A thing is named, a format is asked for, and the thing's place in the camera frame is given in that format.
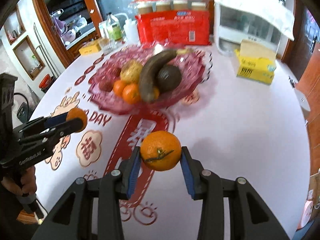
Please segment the operator left hand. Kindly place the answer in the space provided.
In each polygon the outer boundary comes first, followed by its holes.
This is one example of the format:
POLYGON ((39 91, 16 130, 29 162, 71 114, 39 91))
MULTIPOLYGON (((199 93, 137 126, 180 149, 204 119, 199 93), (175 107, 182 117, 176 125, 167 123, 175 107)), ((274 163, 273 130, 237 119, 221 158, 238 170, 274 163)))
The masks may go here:
POLYGON ((35 194, 37 191, 35 166, 26 169, 18 175, 20 181, 16 183, 12 178, 4 177, 1 181, 2 186, 11 193, 22 196, 23 194, 35 194))

